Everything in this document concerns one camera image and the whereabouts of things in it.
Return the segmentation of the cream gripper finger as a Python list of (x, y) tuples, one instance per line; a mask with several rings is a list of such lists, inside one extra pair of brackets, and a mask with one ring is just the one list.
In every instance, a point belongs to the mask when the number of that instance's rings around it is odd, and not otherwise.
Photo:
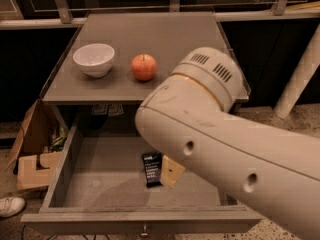
[(184, 166), (164, 155), (162, 158), (160, 182), (164, 186), (172, 187), (177, 183), (184, 171)]

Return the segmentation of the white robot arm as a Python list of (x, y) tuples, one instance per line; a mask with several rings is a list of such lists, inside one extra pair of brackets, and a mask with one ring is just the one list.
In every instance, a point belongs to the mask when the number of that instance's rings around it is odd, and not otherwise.
[(302, 240), (320, 240), (320, 139), (231, 114), (243, 74), (226, 53), (190, 52), (142, 102), (141, 137)]

